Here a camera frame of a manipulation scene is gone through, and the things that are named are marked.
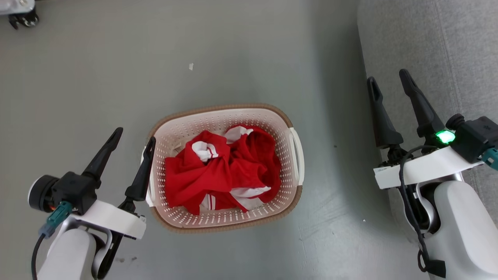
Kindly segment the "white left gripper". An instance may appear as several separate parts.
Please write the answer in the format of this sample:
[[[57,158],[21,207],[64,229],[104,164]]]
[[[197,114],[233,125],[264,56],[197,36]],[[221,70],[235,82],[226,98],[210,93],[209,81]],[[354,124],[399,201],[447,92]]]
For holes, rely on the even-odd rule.
[[[105,144],[94,156],[92,161],[83,171],[82,176],[89,177],[101,184],[101,176],[110,158],[117,148],[123,133],[123,127],[114,130]],[[126,198],[118,206],[96,200],[84,215],[72,214],[76,220],[87,222],[90,225],[102,227],[124,234],[125,236],[142,239],[146,231],[146,218],[135,214],[135,202],[146,200],[151,169],[156,146],[156,138],[149,139],[142,152],[142,163],[136,173],[132,184],[125,191]]]

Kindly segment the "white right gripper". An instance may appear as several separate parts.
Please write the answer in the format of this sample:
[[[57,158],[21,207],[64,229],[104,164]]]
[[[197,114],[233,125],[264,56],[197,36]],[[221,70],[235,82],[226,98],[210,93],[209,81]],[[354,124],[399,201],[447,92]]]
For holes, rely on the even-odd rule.
[[[445,125],[422,90],[416,85],[409,71],[400,69],[399,76],[404,93],[409,97],[416,116],[418,137],[425,138],[425,145],[443,146],[444,144],[438,140],[436,133],[443,131]],[[403,137],[394,128],[385,110],[383,105],[384,96],[375,78],[367,78],[366,83],[375,145],[380,150],[388,149],[386,163],[399,163],[407,154],[407,151],[400,147],[404,142]],[[403,173],[404,183],[411,185],[446,177],[478,165],[483,165],[483,162],[470,163],[452,147],[445,147],[430,154],[414,158],[405,163],[403,167],[401,167],[401,164],[391,164],[389,167],[376,168],[375,179],[380,189],[389,189],[401,186],[400,172]]]

